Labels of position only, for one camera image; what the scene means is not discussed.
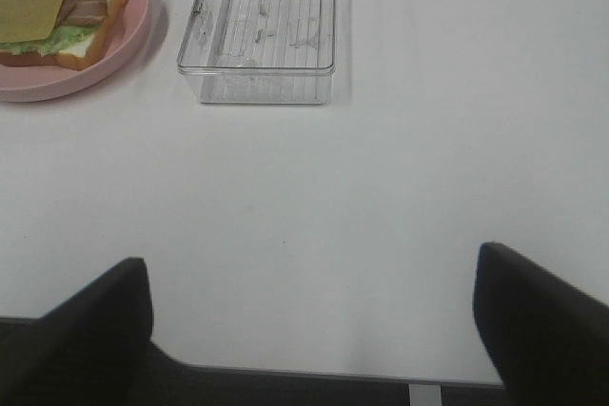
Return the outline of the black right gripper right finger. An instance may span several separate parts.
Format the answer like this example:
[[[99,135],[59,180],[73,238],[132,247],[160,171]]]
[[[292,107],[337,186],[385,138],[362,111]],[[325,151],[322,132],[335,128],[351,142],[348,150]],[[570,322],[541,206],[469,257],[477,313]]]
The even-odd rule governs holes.
[[[514,404],[607,404],[607,305],[510,247],[485,242],[472,307]]]

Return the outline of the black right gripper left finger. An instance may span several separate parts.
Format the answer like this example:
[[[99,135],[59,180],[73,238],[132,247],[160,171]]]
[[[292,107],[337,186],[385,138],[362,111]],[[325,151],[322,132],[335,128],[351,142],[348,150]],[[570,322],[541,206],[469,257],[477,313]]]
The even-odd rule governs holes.
[[[152,326],[146,264],[124,259],[2,339],[2,404],[124,404]]]

